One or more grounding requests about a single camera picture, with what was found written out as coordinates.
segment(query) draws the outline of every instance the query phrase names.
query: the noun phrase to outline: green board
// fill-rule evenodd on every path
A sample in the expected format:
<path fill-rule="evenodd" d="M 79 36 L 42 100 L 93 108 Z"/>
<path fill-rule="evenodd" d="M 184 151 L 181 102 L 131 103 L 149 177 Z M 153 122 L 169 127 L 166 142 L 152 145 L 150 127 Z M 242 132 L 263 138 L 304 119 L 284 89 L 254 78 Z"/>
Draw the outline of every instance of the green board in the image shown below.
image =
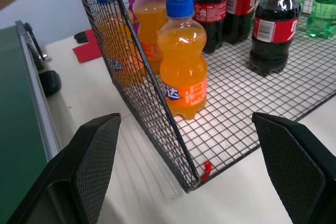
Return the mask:
<path fill-rule="evenodd" d="M 0 224 L 47 164 L 25 55 L 16 27 L 0 30 Z"/>

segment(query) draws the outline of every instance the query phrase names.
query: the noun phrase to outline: wire mesh basket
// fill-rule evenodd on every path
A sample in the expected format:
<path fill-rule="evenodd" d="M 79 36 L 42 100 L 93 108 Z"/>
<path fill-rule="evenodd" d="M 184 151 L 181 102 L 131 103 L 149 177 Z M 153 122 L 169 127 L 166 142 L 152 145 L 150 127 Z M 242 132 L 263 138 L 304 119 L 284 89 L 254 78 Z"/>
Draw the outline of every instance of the wire mesh basket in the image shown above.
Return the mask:
<path fill-rule="evenodd" d="M 306 35 L 312 0 L 305 0 L 282 73 L 261 77 L 247 67 L 251 38 L 224 43 L 213 54 L 204 54 L 206 107 L 193 120 L 172 117 L 160 76 L 153 74 L 135 32 L 133 1 L 102 6 L 97 0 L 82 0 L 114 85 L 186 192 L 259 147 L 253 112 L 298 121 L 336 94 L 336 39 Z M 209 162 L 211 170 L 204 176 Z"/>

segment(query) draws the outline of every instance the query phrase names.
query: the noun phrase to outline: red cloth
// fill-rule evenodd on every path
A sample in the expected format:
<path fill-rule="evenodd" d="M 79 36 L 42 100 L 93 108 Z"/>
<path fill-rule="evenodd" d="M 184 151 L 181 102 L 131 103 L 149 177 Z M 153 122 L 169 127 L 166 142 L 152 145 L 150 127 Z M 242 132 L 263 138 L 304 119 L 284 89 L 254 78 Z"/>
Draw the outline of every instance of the red cloth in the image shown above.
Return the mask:
<path fill-rule="evenodd" d="M 96 41 L 93 30 L 85 31 L 88 42 L 73 49 L 79 63 L 94 60 L 101 57 L 101 51 Z"/>

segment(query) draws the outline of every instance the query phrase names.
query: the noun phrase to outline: dark cola liquid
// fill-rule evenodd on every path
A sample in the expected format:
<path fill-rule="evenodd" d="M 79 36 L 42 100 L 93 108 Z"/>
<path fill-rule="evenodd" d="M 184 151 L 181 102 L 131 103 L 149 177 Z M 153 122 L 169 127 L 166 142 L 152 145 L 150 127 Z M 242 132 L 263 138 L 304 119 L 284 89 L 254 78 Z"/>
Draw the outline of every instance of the dark cola liquid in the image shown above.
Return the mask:
<path fill-rule="evenodd" d="M 301 7 L 298 1 L 271 0 L 259 5 L 256 10 L 256 17 L 267 21 L 287 21 L 299 17 Z M 286 43 L 268 43 L 258 40 L 252 35 L 252 49 L 250 52 L 250 63 L 258 69 L 259 74 L 266 76 L 269 73 L 281 72 L 288 60 L 288 49 L 292 40 Z"/>
<path fill-rule="evenodd" d="M 224 0 L 194 0 L 198 4 L 216 4 Z M 212 23 L 201 23 L 206 31 L 206 44 L 203 49 L 204 52 L 210 54 L 223 44 L 223 23 L 224 20 L 220 20 Z"/>
<path fill-rule="evenodd" d="M 247 39 L 253 15 L 254 12 L 248 15 L 234 15 L 227 12 L 224 20 L 224 40 L 235 44 Z"/>

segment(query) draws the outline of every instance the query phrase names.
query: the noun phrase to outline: orange liquid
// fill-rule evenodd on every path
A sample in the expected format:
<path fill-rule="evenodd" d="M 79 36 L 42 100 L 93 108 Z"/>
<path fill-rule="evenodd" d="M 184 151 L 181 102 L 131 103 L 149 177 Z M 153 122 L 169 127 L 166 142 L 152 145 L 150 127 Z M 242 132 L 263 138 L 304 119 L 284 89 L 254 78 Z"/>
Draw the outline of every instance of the orange liquid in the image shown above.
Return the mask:
<path fill-rule="evenodd" d="M 194 27 L 174 28 L 159 34 L 157 43 L 163 54 L 162 81 L 173 87 L 191 87 L 202 82 L 207 70 L 202 56 L 205 42 L 205 31 Z M 206 98 L 194 106 L 176 106 L 167 98 L 166 101 L 173 116 L 180 114 L 190 120 L 205 106 Z"/>
<path fill-rule="evenodd" d="M 134 23 L 133 14 L 129 10 L 128 15 Z M 127 87 L 132 84 L 141 84 L 141 72 L 143 72 L 141 56 L 131 42 L 131 32 L 122 22 L 121 14 L 100 17 L 98 29 L 102 35 L 103 51 L 113 61 L 113 76 L 120 85 Z"/>
<path fill-rule="evenodd" d="M 134 9 L 140 26 L 138 37 L 145 51 L 147 60 L 154 72 L 160 73 L 162 54 L 157 47 L 158 32 L 167 22 L 164 2 L 145 3 Z"/>

